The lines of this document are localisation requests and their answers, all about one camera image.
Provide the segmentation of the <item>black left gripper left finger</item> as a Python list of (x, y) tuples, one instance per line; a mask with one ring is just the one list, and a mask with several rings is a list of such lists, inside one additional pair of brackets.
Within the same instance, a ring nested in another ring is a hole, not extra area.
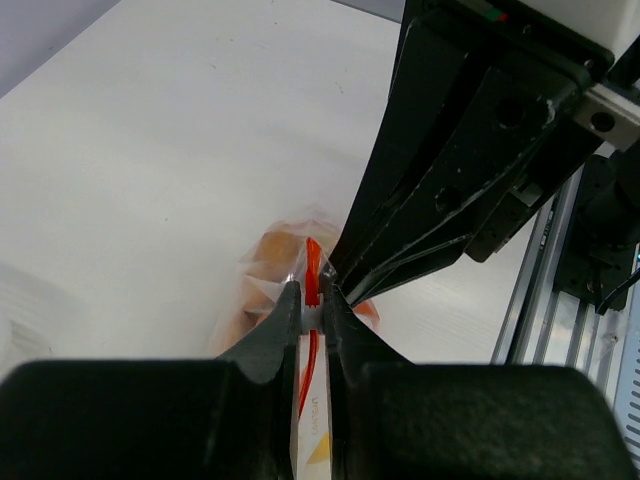
[(205, 360), (48, 360), (1, 385), (5, 479), (291, 479), (301, 291)]

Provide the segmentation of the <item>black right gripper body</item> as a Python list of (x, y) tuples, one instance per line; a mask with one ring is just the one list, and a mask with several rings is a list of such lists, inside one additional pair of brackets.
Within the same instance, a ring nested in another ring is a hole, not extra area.
[(491, 67), (555, 91), (554, 124), (528, 166), (461, 256), (487, 260), (506, 244), (598, 147), (574, 114), (587, 90), (611, 70), (612, 50), (521, 1), (411, 1), (413, 21), (458, 21), (470, 28), (470, 52), (454, 85), (479, 80)]

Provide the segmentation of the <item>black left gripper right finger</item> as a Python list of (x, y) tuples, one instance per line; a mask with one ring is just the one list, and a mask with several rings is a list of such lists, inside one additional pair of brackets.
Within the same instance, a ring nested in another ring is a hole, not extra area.
[(579, 371), (415, 364), (322, 284), (335, 479), (634, 479), (605, 398)]

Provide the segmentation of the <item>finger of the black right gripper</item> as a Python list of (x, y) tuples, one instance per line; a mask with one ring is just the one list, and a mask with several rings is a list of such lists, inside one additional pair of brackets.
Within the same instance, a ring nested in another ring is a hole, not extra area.
[(454, 263), (554, 124), (555, 91), (489, 68), (447, 95), (344, 278), (356, 304)]
[(371, 155), (342, 235), (332, 253), (340, 278), (357, 261), (376, 212), (408, 173), (470, 52), (470, 28), (458, 21), (413, 21), (398, 52), (391, 88)]

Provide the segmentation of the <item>clear zip top bag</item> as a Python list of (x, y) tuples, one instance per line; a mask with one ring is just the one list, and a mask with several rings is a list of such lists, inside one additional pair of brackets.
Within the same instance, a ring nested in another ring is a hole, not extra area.
[[(294, 272), (280, 282), (260, 280), (248, 273), (257, 243), (268, 231), (286, 231), (304, 238)], [(328, 265), (329, 255), (341, 234), (341, 226), (325, 212), (310, 207), (274, 222), (264, 233), (237, 263), (233, 296), (215, 323), (207, 353), (217, 356), (240, 341), (266, 319), (286, 282), (300, 283), (302, 313), (295, 471), (298, 479), (328, 479), (330, 439), (325, 338), (321, 332), (323, 296), (317, 293), (317, 302), (312, 303), (306, 287), (307, 275), (318, 276)]]

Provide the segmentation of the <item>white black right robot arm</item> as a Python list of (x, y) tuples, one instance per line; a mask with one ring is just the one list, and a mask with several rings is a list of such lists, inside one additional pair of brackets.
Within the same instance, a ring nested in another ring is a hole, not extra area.
[(599, 314), (639, 273), (639, 33), (621, 49), (525, 1), (409, 1), (388, 103), (331, 254), (335, 479), (635, 479), (604, 396), (569, 366), (418, 365), (360, 325), (374, 296), (487, 260), (576, 172), (554, 285)]

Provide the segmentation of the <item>white plastic perforated basket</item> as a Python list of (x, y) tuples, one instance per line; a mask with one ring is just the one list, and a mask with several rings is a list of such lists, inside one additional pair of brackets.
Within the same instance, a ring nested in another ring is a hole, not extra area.
[(52, 355), (53, 290), (46, 282), (1, 263), (1, 358), (17, 364)]

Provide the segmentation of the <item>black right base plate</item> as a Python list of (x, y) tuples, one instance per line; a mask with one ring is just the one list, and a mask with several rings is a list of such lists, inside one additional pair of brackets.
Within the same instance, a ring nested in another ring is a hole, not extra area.
[(563, 247), (554, 287), (598, 306), (632, 273), (636, 246), (614, 248), (573, 236)]

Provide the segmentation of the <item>aluminium mounting rail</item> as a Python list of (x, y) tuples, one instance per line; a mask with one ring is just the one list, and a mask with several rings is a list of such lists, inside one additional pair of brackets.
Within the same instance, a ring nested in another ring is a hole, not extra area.
[(604, 315), (554, 284), (582, 180), (575, 173), (537, 215), (491, 357), (495, 364), (566, 365), (609, 401), (628, 448), (639, 454), (639, 292)]

